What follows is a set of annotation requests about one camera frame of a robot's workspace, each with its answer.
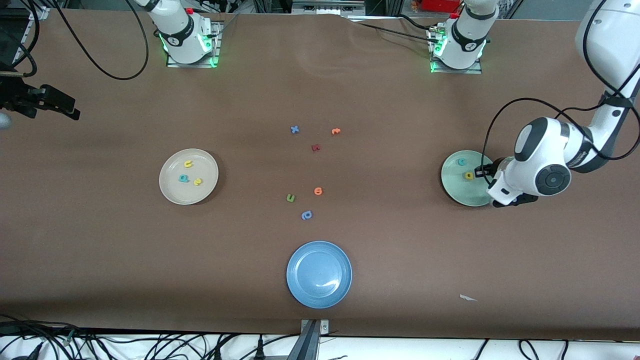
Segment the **white floor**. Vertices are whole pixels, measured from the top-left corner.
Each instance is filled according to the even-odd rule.
[[[110,336],[118,340],[129,340],[133,338],[156,338],[154,335],[144,336]],[[188,340],[193,335],[184,336]],[[265,336],[264,341],[273,339],[277,335]],[[238,360],[247,352],[255,348],[257,335],[242,335],[230,340],[222,348],[223,360]],[[287,355],[294,345],[297,337],[283,339],[265,347],[267,356]],[[15,339],[14,336],[0,338],[0,347],[4,347],[9,341]],[[216,344],[218,335],[207,335],[205,340],[197,339],[192,342],[194,347],[204,352],[205,342],[207,349],[212,349]],[[28,356],[29,353],[41,341],[17,340],[0,354],[0,360],[11,360],[17,356]],[[440,339],[400,339],[400,338],[340,338],[327,337],[321,339],[318,360],[331,360],[346,356],[346,360],[471,360],[474,359],[483,340],[440,340]],[[42,347],[39,360],[56,360],[52,347],[45,341]],[[108,344],[108,349],[117,360],[144,360],[149,349],[156,343],[153,341],[139,341],[129,344]],[[562,341],[532,341],[540,360],[560,360],[560,355],[564,347]],[[180,343],[174,341],[162,352],[158,353],[155,359],[165,359],[165,357],[178,347]],[[525,352],[531,359],[535,359],[528,347],[524,346]],[[81,349],[84,359],[94,359],[85,346]],[[200,357],[191,350],[183,347],[178,354],[181,359],[200,360]],[[67,360],[59,352],[61,360]],[[108,360],[107,356],[98,353],[100,360]],[[571,341],[566,353],[566,360],[634,360],[636,355],[640,355],[640,344],[638,343],[613,343],[613,342],[592,342],[592,341]],[[525,360],[518,350],[517,340],[490,340],[487,344],[481,360]]]

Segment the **plate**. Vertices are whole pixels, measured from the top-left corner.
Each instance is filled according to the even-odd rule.
[[[191,161],[190,167],[185,162]],[[160,191],[167,200],[178,205],[203,201],[218,183],[218,163],[208,152],[185,149],[176,152],[160,170]],[[195,181],[202,182],[196,186]]]
[[[351,287],[351,262],[338,246],[327,241],[302,245],[287,267],[291,295],[304,306],[326,309],[340,302]]]
[[[452,199],[466,206],[484,206],[491,202],[491,197],[486,193],[489,185],[482,177],[473,180],[465,179],[467,172],[474,173],[480,166],[480,154],[473,150],[462,150],[451,154],[442,164],[440,178],[442,187]],[[484,157],[484,164],[492,163],[491,159]]]

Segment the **black cable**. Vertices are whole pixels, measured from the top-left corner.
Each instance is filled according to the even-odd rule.
[[[36,11],[36,5],[33,0],[27,0],[27,2],[29,3],[28,5],[23,0],[20,0],[20,2],[24,4],[24,6],[27,6],[27,8],[31,10],[31,14],[33,15],[33,22],[34,22],[33,38],[31,39],[31,43],[29,44],[29,46],[27,46],[27,49],[29,50],[29,53],[30,53],[31,51],[33,51],[33,48],[38,43],[38,38],[40,37],[40,19],[38,19],[38,12]],[[14,61],[14,63],[11,64],[11,67],[18,66],[27,57],[28,57],[28,53],[24,52],[23,50],[20,57],[18,57]]]
[[[220,350],[222,349],[222,347],[225,346],[225,344],[228,343],[229,340],[235,338],[236,336],[240,336],[240,334],[229,334],[229,336],[222,340],[220,340],[222,338],[222,335],[218,337],[218,343],[216,344],[216,346],[210,352],[206,353],[203,356],[202,360],[211,360],[214,357],[220,357]]]
[[[423,37],[419,37],[419,36],[416,36],[416,35],[411,35],[411,34],[407,34],[407,33],[401,33],[400,31],[396,31],[396,30],[381,28],[381,27],[375,26],[375,25],[363,24],[361,22],[359,22],[359,24],[362,25],[362,26],[366,26],[368,28],[378,29],[378,30],[386,31],[388,33],[402,35],[404,37],[416,38],[416,39],[424,40],[424,41],[427,41],[427,42],[437,42],[436,39],[423,38]]]
[[[204,336],[205,336],[205,334],[199,334],[198,336],[195,336],[195,338],[197,338],[197,337],[204,337]],[[99,337],[96,337],[96,338],[97,338],[97,339],[100,339],[100,340],[108,341],[108,342],[110,342],[110,343],[116,343],[116,344],[127,344],[127,343],[134,343],[134,342],[137,342],[137,341],[151,341],[151,340],[156,340],[156,341],[158,341],[158,338],[138,338],[138,339],[132,339],[132,340],[114,340],[114,339],[107,338],[107,337],[103,337],[103,336],[99,336]],[[198,355],[198,357],[199,357],[200,359],[202,359],[202,358],[203,358],[203,355],[202,355],[202,354],[201,354],[201,353],[200,353],[200,352],[199,352],[195,347],[193,347],[191,344],[189,344],[189,342],[191,342],[191,341],[192,341],[192,340],[194,340],[195,338],[192,338],[192,339],[190,339],[190,340],[183,340],[183,339],[178,339],[178,338],[168,338],[168,336],[167,336],[167,337],[165,337],[164,339],[162,339],[162,338],[161,338],[161,339],[160,339],[160,341],[169,341],[169,342],[171,342],[171,341],[178,341],[178,342],[181,342],[182,344],[179,346],[179,348],[182,348],[182,347],[184,347],[184,346],[187,346],[187,347],[189,347],[193,352],[195,352],[195,353]]]
[[[269,341],[265,342],[262,346],[265,347],[265,346],[269,345],[270,343],[274,343],[274,342],[276,342],[278,340],[282,340],[282,339],[285,339],[285,338],[290,338],[292,336],[299,336],[299,335],[300,334],[284,335],[284,336],[281,336],[279,338],[275,338],[275,339],[269,340]],[[247,357],[251,356],[251,354],[253,354],[256,350],[258,350],[258,348],[255,348],[255,349],[249,351],[248,353],[246,353],[243,357],[241,357],[238,360],[245,360]]]
[[[184,360],[189,360],[189,357],[187,355],[185,355],[185,354],[175,354],[175,355],[172,355],[172,356],[167,356],[167,357],[164,357],[162,359],[156,359],[156,360],[170,360],[170,359],[175,359],[176,357],[179,357],[179,356],[184,356]]]
[[[631,72],[631,74],[629,74],[629,76],[627,76],[627,78],[624,80],[624,82],[622,82],[622,85],[620,85],[620,87],[617,89],[616,93],[620,93],[622,91],[622,89],[625,88],[625,86],[628,84],[628,82],[631,81],[631,79],[636,75],[636,72],[638,72],[638,70],[640,70],[640,64],[638,64],[636,66],[636,68]]]
[[[569,107],[569,108],[564,108],[562,109],[563,112],[567,112],[569,110],[577,110],[577,111],[592,111],[598,108],[601,108],[602,106],[604,106],[604,102],[601,102],[600,104],[597,104],[596,106],[592,106],[590,108],[576,108],[576,107]],[[555,115],[554,119],[557,119],[560,115],[562,115],[562,113],[558,113]]]
[[[569,349],[569,340],[563,340],[563,341],[564,341],[564,349],[562,350],[562,355],[560,355],[560,360],[564,360],[566,351]]]
[[[158,354],[160,354],[160,353],[162,352],[162,350],[164,350],[167,346],[171,345],[171,343],[172,343],[172,342],[174,342],[174,341],[176,341],[176,340],[179,340],[179,339],[180,339],[181,337],[183,337],[183,336],[185,336],[185,334],[180,334],[180,335],[176,336],[175,338],[172,338],[172,339],[171,339],[170,341],[168,341],[167,343],[165,343],[165,344],[164,344],[160,349],[158,349],[158,350],[157,350],[157,353],[156,353],[156,352],[154,352],[153,359],[155,359],[155,358],[156,358],[156,356],[157,356]]]
[[[509,10],[509,19],[513,19],[513,16],[520,9],[522,3],[524,3],[524,0],[516,0],[516,3],[511,5],[511,9]]]
[[[145,355],[144,360],[149,360],[149,355],[151,355],[151,351],[153,351],[153,353],[154,353],[154,355],[151,357],[151,359],[155,359],[156,355],[157,355],[160,351],[162,351],[162,349],[164,349],[164,348],[166,347],[166,345],[167,345],[167,344],[169,344],[169,343],[171,343],[171,341],[175,340],[175,338],[174,338],[174,339],[171,339],[171,341],[170,341],[170,342],[168,342],[167,344],[163,345],[163,347],[162,347],[160,350],[158,350],[158,346],[160,346],[160,343],[161,343],[162,341],[166,341],[167,339],[169,339],[169,337],[170,337],[170,336],[171,336],[171,334],[166,335],[165,337],[163,337],[162,335],[159,335],[159,336],[158,336],[158,339],[157,339],[157,341],[156,341],[156,344],[155,344],[154,346],[152,346],[152,347],[149,349],[149,351],[148,351],[148,352],[147,352],[147,354]]]
[[[291,6],[289,6],[287,0],[280,0],[280,7],[282,8],[282,12],[291,13]]]
[[[86,340],[84,343],[87,344],[87,348],[91,352],[91,355],[93,355],[93,358],[96,359],[96,360],[100,359],[98,357],[98,353],[96,353],[95,348],[93,347],[93,344],[91,343],[91,341]]]
[[[73,348],[73,346],[71,346],[71,342],[66,343],[66,341],[67,341],[67,337],[62,336],[62,335],[57,335],[57,336],[56,336],[56,338],[58,338],[58,339],[62,339],[62,346],[67,346],[67,345],[69,345],[69,349],[70,349],[69,351],[71,352],[71,356],[73,357],[72,359],[75,359],[75,358],[77,357],[78,353],[77,353],[77,352],[74,352],[74,348]]]
[[[38,328],[37,324],[35,324],[34,322],[30,322],[29,320],[23,321],[23,320],[19,320],[18,318],[15,318],[13,316],[10,315],[5,315],[5,314],[0,314],[0,317],[4,317],[7,319],[11,319],[13,321],[10,322],[1,322],[0,326],[15,326],[15,327],[22,327],[22,328],[27,328],[28,330],[30,330],[31,332],[34,332],[35,334],[38,334],[39,336],[45,338],[49,344],[51,345],[52,349],[54,350],[54,354],[56,356],[56,360],[59,360],[59,355],[58,355],[58,351],[56,349],[57,345],[58,347],[60,347],[60,349],[62,349],[62,352],[65,354],[65,356],[67,357],[67,359],[72,360],[71,355],[69,354],[69,352],[67,352],[67,350],[64,348],[64,346],[62,346],[62,344],[58,341],[58,339],[51,335],[51,334],[47,334],[44,330]]]
[[[482,351],[484,350],[484,347],[488,342],[489,342],[489,339],[484,339],[484,343],[482,343],[482,345],[480,346],[480,349],[478,350],[476,357],[474,357],[474,360],[480,359],[480,356],[482,355]]]
[[[489,124],[489,128],[486,131],[486,136],[484,138],[484,145],[482,148],[482,156],[480,157],[480,166],[481,166],[481,170],[484,170],[484,153],[486,151],[486,144],[489,141],[489,133],[491,133],[491,128],[493,127],[493,123],[495,123],[495,120],[498,118],[498,116],[500,116],[500,114],[507,108],[509,107],[509,105],[515,103],[515,102],[520,102],[520,101],[533,101],[533,102],[538,102],[540,104],[546,105],[549,108],[552,108],[553,110],[556,110],[558,113],[560,113],[562,116],[564,116],[567,120],[569,120],[569,122],[571,122],[577,129],[578,131],[580,131],[580,133],[585,137],[585,138],[589,138],[589,136],[587,136],[586,132],[583,130],[582,126],[580,126],[575,120],[573,120],[569,115],[567,115],[567,113],[565,113],[563,110],[560,110],[557,106],[554,106],[553,104],[550,104],[547,101],[541,100],[541,99],[537,99],[534,97],[520,97],[517,98],[515,100],[511,100],[509,102],[507,102],[503,107],[500,108],[500,110],[495,114],[495,116],[493,117],[493,119],[491,120],[491,123]],[[636,116],[636,119],[638,121],[638,126],[640,126],[640,114],[638,114],[638,111],[636,110],[635,107],[631,107],[630,108],[631,111],[633,111],[634,115]],[[633,144],[633,146],[631,146],[631,149],[629,149],[629,151],[627,151],[625,154],[621,155],[621,156],[615,156],[615,157],[610,157],[610,156],[606,156],[605,154],[602,154],[600,152],[600,150],[598,150],[595,145],[591,144],[591,149],[593,149],[599,157],[605,159],[605,160],[620,160],[620,159],[624,159],[627,156],[631,155],[636,148],[638,147],[638,145],[640,144],[640,130],[638,131],[638,137],[636,138],[636,142]],[[487,182],[487,184],[490,184],[489,179],[486,178],[486,176],[483,176],[484,180]]]
[[[419,29],[423,29],[423,30],[427,30],[428,31],[429,28],[430,28],[430,26],[424,26],[424,25],[418,24],[417,22],[413,21],[412,18],[410,18],[409,16],[407,16],[407,15],[405,15],[403,13],[400,13],[400,14],[396,15],[396,17],[401,17],[404,20],[407,20],[408,22],[411,23],[411,25],[413,25],[413,26],[415,26],[416,28],[419,28]]]
[[[204,334],[199,334],[199,335],[193,336],[193,337],[192,337],[191,339],[189,339],[189,340],[185,340],[185,341],[184,341],[180,346],[178,346],[177,348],[173,349],[173,350],[172,350],[172,351],[171,351],[171,352],[166,356],[166,358],[165,358],[165,359],[169,359],[169,358],[171,358],[171,357],[172,357],[172,355],[173,355],[176,351],[180,350],[180,349],[181,349],[181,348],[183,348],[183,347],[189,347],[189,348],[191,348],[191,350],[192,350],[193,352],[195,352],[195,353],[198,355],[198,357],[199,357],[200,359],[201,359],[201,358],[203,358],[203,355],[202,355],[199,351],[197,351],[193,346],[191,346],[191,345],[189,344],[189,343],[190,343],[190,342],[192,342],[193,340],[198,339],[198,338],[203,338],[203,337],[204,337]]]
[[[22,42],[20,42],[18,39],[16,39],[15,36],[11,35],[11,33],[9,31],[5,30],[4,28],[0,28],[0,30],[3,33],[5,33],[5,35],[9,39],[11,39],[13,42],[15,42],[16,45],[18,45],[18,47],[20,47],[20,50],[22,50],[24,52],[24,55],[27,56],[27,58],[29,59],[29,62],[31,63],[31,71],[23,72],[22,74],[19,73],[19,72],[16,72],[15,76],[20,77],[20,78],[28,78],[28,77],[34,76],[36,74],[36,72],[38,72],[38,66],[36,65],[36,61],[31,56],[31,52],[29,51],[29,49],[24,47],[24,45],[22,45]]]
[[[455,8],[455,9],[453,9],[453,11],[452,11],[451,13],[457,13],[458,9],[460,9],[464,4],[465,4],[465,2],[464,2],[464,1],[460,1],[460,4],[458,4],[458,5],[456,6],[456,8]]]
[[[76,338],[72,338],[71,341],[73,342],[73,344],[76,346],[76,354],[74,355],[74,360],[76,360],[76,357],[78,358],[78,360],[84,360],[82,357],[82,349],[84,348],[84,346],[86,345],[86,341],[82,344],[82,346],[78,346],[78,343],[76,341]]]
[[[2,353],[6,350],[6,348],[8,348],[8,347],[9,347],[9,345],[11,345],[12,343],[15,343],[15,341],[16,341],[16,340],[20,340],[20,339],[22,339],[20,336],[16,336],[16,337],[15,337],[15,339],[13,339],[13,340],[9,341],[9,342],[8,342],[8,343],[7,343],[7,344],[2,348],[2,350],[0,350],[0,354],[2,354]]]
[[[109,351],[109,349],[107,349],[107,346],[102,342],[102,340],[98,339],[98,340],[96,340],[96,342],[97,342],[98,346],[100,347],[100,349],[102,350],[102,352],[107,355],[109,360],[117,360],[115,357],[113,357],[111,355],[111,352]]]
[[[14,318],[13,316],[5,315],[5,314],[0,314],[0,317],[11,319],[14,322],[20,322],[20,323],[32,323],[32,324],[43,324],[43,323],[45,323],[47,325],[64,325],[66,327],[70,327],[70,328],[75,329],[75,330],[80,330],[79,327],[77,327],[75,325],[72,325],[70,323],[66,323],[66,322],[46,322],[46,321],[36,321],[36,320],[19,320],[17,318]]]
[[[533,348],[533,345],[531,345],[531,342],[529,342],[529,340],[518,340],[518,349],[520,349],[520,353],[522,354],[522,356],[526,357],[527,360],[533,360],[529,356],[527,356],[527,354],[524,353],[524,349],[522,348],[522,343],[526,343],[531,348],[531,351],[533,351],[533,356],[536,358],[536,360],[540,360],[540,358],[538,357],[538,353],[536,352],[536,349]]]
[[[124,0],[127,5],[129,6],[129,8],[131,9],[133,15],[136,17],[136,21],[138,21],[138,26],[140,27],[140,31],[142,32],[142,37],[145,40],[145,62],[144,64],[142,64],[142,67],[140,68],[140,70],[138,70],[137,73],[131,75],[131,76],[126,76],[121,78],[120,76],[115,76],[110,74],[108,71],[104,70],[91,56],[91,54],[89,54],[89,52],[86,50],[86,48],[84,47],[84,44],[82,43],[82,41],[80,41],[80,39],[78,38],[78,36],[76,35],[76,32],[73,30],[73,28],[71,27],[71,24],[69,24],[69,21],[67,20],[67,18],[65,17],[65,14],[62,12],[62,9],[60,8],[60,6],[58,5],[58,3],[56,2],[56,0],[53,0],[53,5],[56,8],[56,10],[58,11],[58,13],[60,14],[60,17],[62,18],[62,21],[65,23],[65,25],[67,25],[67,28],[69,29],[69,31],[71,32],[71,35],[74,37],[74,39],[76,40],[77,44],[80,46],[80,49],[82,49],[82,51],[84,52],[84,54],[86,55],[86,57],[89,59],[89,61],[91,61],[91,63],[93,64],[93,66],[95,66],[96,68],[98,68],[98,70],[100,70],[103,74],[109,76],[111,79],[115,79],[115,80],[131,80],[134,79],[136,77],[138,77],[140,74],[142,74],[142,72],[145,70],[145,68],[147,67],[147,63],[149,61],[149,42],[147,40],[147,33],[145,32],[145,28],[142,26],[142,21],[140,21],[140,18],[138,17],[138,13],[136,12],[136,9],[133,8],[133,5],[131,4],[131,2],[129,0]]]
[[[611,95],[613,97],[613,96],[621,95],[620,91],[622,89],[621,88],[616,89],[613,85],[610,84],[610,82],[608,82],[602,75],[600,75],[600,73],[594,68],[593,64],[591,63],[591,60],[589,59],[589,53],[587,52],[587,37],[589,36],[589,30],[591,29],[593,20],[598,15],[598,12],[606,2],[607,0],[602,0],[600,4],[596,6],[595,10],[593,10],[593,13],[591,14],[591,17],[589,18],[589,22],[587,23],[587,26],[584,28],[584,35],[582,36],[582,55],[584,57],[584,61],[586,61],[587,63],[587,66],[589,67],[591,72],[596,76],[596,78],[598,78],[606,87],[610,88],[611,90],[614,90],[614,93]]]

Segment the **small paper scrap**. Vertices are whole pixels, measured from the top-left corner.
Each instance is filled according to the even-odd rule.
[[[460,298],[461,299],[465,299],[466,301],[477,301],[476,299],[474,299],[472,297],[464,296],[462,294],[460,294]]]

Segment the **blue plate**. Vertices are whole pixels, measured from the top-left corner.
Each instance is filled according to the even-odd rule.
[[[351,287],[351,262],[344,251],[332,243],[306,243],[289,260],[287,284],[291,295],[304,306],[332,307]]]

